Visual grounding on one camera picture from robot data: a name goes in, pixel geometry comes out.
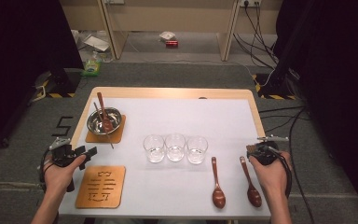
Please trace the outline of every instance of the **human hand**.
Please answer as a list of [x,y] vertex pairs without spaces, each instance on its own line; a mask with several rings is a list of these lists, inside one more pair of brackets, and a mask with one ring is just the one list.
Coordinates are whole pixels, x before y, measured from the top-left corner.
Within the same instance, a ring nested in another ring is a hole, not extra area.
[[66,188],[72,181],[75,169],[86,159],[85,155],[77,157],[71,164],[66,167],[59,167],[48,162],[45,169],[45,182],[48,192],[55,192],[63,195]]
[[[290,154],[285,151],[280,153],[286,159],[291,170]],[[284,195],[287,176],[279,160],[275,160],[270,165],[263,165],[255,157],[251,156],[249,162],[254,166],[258,182],[267,193],[280,193]]]

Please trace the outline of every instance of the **person's right hand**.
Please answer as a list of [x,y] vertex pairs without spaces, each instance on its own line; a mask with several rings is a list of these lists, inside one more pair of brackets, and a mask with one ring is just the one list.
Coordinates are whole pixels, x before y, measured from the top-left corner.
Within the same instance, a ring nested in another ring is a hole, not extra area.
[[[282,151],[281,155],[284,156],[291,170],[290,154]],[[251,156],[249,162],[254,166],[258,182],[267,193],[282,193],[284,195],[287,177],[279,160],[275,160],[270,165],[263,165]]]

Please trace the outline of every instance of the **wooden spoon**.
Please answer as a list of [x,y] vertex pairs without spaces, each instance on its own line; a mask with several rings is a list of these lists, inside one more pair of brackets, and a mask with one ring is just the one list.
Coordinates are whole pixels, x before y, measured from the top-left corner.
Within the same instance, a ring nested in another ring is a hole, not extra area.
[[249,176],[248,167],[246,166],[246,159],[243,156],[241,156],[240,160],[241,160],[242,169],[245,172],[246,178],[248,179],[248,182],[249,182],[249,188],[248,188],[249,202],[254,207],[260,207],[261,206],[261,196],[260,196],[260,193],[255,188],[255,186],[252,184],[251,177]]
[[104,109],[103,106],[103,95],[100,92],[97,92],[98,95],[98,100],[100,101],[100,105],[101,105],[101,110],[103,111],[103,128],[106,132],[106,134],[108,134],[109,132],[111,132],[113,130],[113,124],[110,121],[109,117],[106,114],[106,111]]
[[217,168],[216,168],[216,157],[212,157],[212,167],[213,167],[213,175],[215,181],[215,187],[212,194],[212,201],[214,206],[218,208],[223,208],[226,205],[226,196],[225,193],[220,189],[219,180],[217,179]]

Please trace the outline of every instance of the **forearm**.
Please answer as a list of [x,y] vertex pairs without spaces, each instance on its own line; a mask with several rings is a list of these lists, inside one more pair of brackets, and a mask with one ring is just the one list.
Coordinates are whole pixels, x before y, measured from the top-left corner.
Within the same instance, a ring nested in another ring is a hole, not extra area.
[[57,215],[63,194],[46,191],[42,204],[34,215],[32,224],[51,224]]
[[272,224],[291,224],[289,204],[284,193],[267,192]]

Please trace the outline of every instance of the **gray carpet floor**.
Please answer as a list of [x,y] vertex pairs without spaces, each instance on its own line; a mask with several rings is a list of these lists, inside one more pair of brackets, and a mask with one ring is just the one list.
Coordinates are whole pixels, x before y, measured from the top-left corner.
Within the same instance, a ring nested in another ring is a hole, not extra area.
[[[248,68],[251,74],[269,73],[265,68]],[[299,108],[268,110],[297,107],[305,102],[258,98],[250,73],[241,65],[104,63],[100,75],[81,79],[75,97],[45,98],[32,103],[13,129],[9,146],[0,148],[0,223],[31,221],[43,199],[36,171],[42,153],[54,141],[53,134],[65,133],[56,127],[61,117],[72,117],[65,119],[62,125],[71,127],[67,137],[73,135],[89,94],[97,86],[248,89],[255,94],[266,134],[289,136],[291,117]],[[36,85],[44,78],[41,76]],[[298,181],[315,223],[358,223],[358,196],[341,167],[329,157],[317,123],[307,110],[297,120],[291,139]],[[289,148],[287,143],[279,146]],[[294,223],[310,223],[310,214],[295,181],[290,209]],[[83,220],[82,217],[61,217],[60,223],[83,223]]]

